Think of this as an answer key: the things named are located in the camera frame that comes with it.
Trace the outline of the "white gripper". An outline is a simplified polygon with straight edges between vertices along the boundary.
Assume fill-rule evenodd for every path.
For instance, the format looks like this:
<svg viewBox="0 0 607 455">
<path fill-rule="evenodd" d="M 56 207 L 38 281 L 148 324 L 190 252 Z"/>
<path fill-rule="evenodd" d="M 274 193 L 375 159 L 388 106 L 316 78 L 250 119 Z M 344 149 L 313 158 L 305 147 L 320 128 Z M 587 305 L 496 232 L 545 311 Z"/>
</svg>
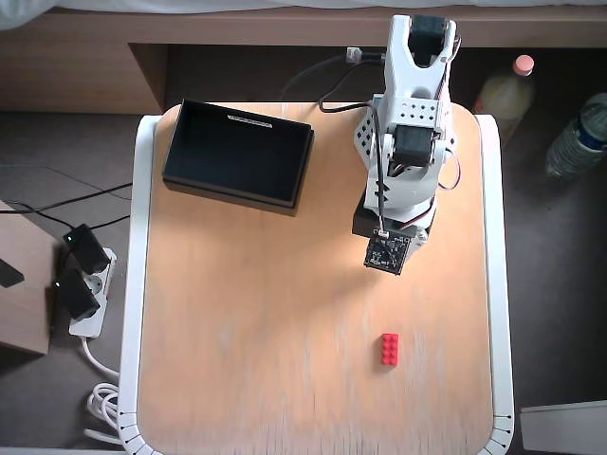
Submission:
<svg viewBox="0 0 607 455">
<path fill-rule="evenodd" d="M 404 230 L 418 240 L 427 240 L 436 212 L 436 176 L 385 177 L 382 220 L 385 229 Z M 366 187 L 353 216 L 353 233 L 371 237 L 379 228 L 379 184 L 367 175 Z"/>
</svg>

